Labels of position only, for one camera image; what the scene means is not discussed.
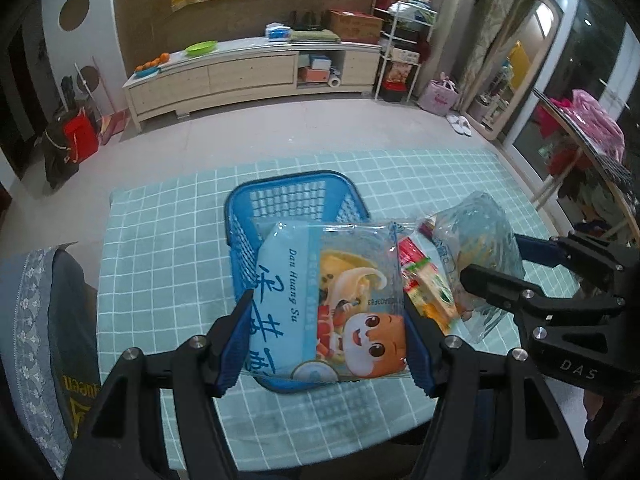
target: black bag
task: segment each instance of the black bag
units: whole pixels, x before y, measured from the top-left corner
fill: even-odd
[[[71,146],[63,130],[64,125],[76,116],[72,110],[58,112],[47,125],[42,136],[44,168],[51,189],[66,182],[79,169],[79,163],[71,159]]]

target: green plate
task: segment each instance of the green plate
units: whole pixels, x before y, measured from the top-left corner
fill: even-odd
[[[215,50],[217,45],[217,41],[203,41],[201,43],[188,46],[184,50],[187,53],[187,56],[202,56],[203,54],[208,54]]]

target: light blue checkered tablecloth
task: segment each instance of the light blue checkered tablecloth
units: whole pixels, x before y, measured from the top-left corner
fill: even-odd
[[[549,233],[520,187],[486,150],[404,150],[302,156],[207,171],[114,192],[98,290],[98,352],[104,380],[120,353],[175,349],[205,333],[234,307],[223,205],[249,180],[335,170],[356,183],[375,219],[420,218],[485,190],[517,233]],[[525,263],[527,279],[550,296],[571,296],[564,269]],[[476,345],[505,354],[518,346],[506,317]],[[238,468],[303,465],[373,446],[429,420],[434,401],[408,378],[343,383],[304,394],[276,395],[247,376],[216,406]],[[170,465],[182,466],[175,410],[162,393]]]

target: blue plate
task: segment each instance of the blue plate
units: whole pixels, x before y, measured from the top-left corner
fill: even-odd
[[[146,70],[141,70],[140,72],[136,72],[136,77],[146,77],[148,75],[155,74],[160,69],[157,66],[153,66],[151,68],[147,68]]]

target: blue plastic basket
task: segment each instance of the blue plastic basket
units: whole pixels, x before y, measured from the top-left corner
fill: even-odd
[[[255,288],[260,238],[256,218],[303,218],[325,222],[367,222],[369,212],[356,187],[335,171],[311,171],[254,180],[236,187],[225,202],[226,243],[236,301]],[[265,388],[293,393],[317,383],[256,378]]]

